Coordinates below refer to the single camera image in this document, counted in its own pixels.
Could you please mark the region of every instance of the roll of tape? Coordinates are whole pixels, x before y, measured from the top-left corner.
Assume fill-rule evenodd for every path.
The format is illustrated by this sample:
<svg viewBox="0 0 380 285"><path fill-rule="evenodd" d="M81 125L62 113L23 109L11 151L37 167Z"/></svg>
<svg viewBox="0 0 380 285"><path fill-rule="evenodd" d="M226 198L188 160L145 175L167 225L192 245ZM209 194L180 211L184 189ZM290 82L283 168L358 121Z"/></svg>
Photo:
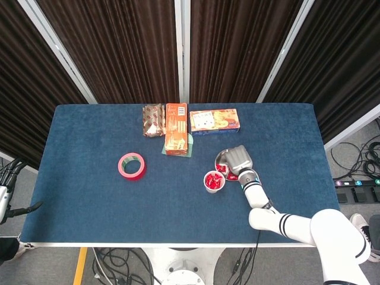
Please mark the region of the roll of tape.
<svg viewBox="0 0 380 285"><path fill-rule="evenodd" d="M125 166L133 160L137 160L140 162L140 168L135 173L126 173ZM125 179L132 181L139 180L140 178L142 178L145 174L145 171L147 170L143 157L138 153L127 153L126 155L122 156L119 160L118 169L119 173Z"/></svg>

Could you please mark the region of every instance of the yellow floor tape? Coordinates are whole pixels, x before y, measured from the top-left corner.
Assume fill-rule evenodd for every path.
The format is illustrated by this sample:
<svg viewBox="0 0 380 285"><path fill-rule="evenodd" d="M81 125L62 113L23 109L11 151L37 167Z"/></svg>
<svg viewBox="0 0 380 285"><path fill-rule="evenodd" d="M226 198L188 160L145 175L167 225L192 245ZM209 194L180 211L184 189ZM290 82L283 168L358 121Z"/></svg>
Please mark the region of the yellow floor tape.
<svg viewBox="0 0 380 285"><path fill-rule="evenodd" d="M75 271L74 284L81 285L84 263L86 262L87 248L81 248L78 256L77 270Z"/></svg>

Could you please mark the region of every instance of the blue table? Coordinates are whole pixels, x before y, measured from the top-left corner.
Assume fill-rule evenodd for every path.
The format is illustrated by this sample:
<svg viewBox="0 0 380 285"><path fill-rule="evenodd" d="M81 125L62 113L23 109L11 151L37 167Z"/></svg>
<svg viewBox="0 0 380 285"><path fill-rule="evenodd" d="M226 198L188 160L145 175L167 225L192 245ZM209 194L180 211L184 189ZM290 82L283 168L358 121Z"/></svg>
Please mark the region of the blue table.
<svg viewBox="0 0 380 285"><path fill-rule="evenodd" d="M338 209L324 146L310 104L190 104L236 108L235 134L194 136L191 158L161 154L164 137L143 136L142 104L58 106L21 240L56 246L246 246L257 231L237 182L209 194L203 177L219 151L243 144L276 209L312 217ZM140 153L145 176L125 180L125 153ZM293 241L264 232L261 243Z"/></svg>

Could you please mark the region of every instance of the tape roll hole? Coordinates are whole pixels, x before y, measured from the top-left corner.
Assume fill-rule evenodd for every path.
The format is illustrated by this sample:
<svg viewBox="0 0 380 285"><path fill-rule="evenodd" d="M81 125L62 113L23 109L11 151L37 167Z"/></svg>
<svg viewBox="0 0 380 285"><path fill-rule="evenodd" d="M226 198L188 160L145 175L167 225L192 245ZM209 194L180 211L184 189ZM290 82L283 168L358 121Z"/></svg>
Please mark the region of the tape roll hole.
<svg viewBox="0 0 380 285"><path fill-rule="evenodd" d="M125 173L133 174L138 172L141 167L141 163L137 156L129 156L123 159L122 167Z"/></svg>

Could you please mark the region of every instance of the brown curtain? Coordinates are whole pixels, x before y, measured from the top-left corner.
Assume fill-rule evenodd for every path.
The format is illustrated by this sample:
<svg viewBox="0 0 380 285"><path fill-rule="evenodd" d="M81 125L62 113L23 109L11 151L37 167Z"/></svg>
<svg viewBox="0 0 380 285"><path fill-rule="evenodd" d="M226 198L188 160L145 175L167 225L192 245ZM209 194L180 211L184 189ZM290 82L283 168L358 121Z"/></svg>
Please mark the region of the brown curtain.
<svg viewBox="0 0 380 285"><path fill-rule="evenodd" d="M265 102L313 103L325 142L380 104L380 2L316 0Z"/></svg>
<svg viewBox="0 0 380 285"><path fill-rule="evenodd" d="M55 107L86 101L17 1L0 13L0 151L38 169Z"/></svg>
<svg viewBox="0 0 380 285"><path fill-rule="evenodd" d="M192 0L190 101L255 102L302 0Z"/></svg>
<svg viewBox="0 0 380 285"><path fill-rule="evenodd" d="M173 1L37 1L99 103L179 101Z"/></svg>

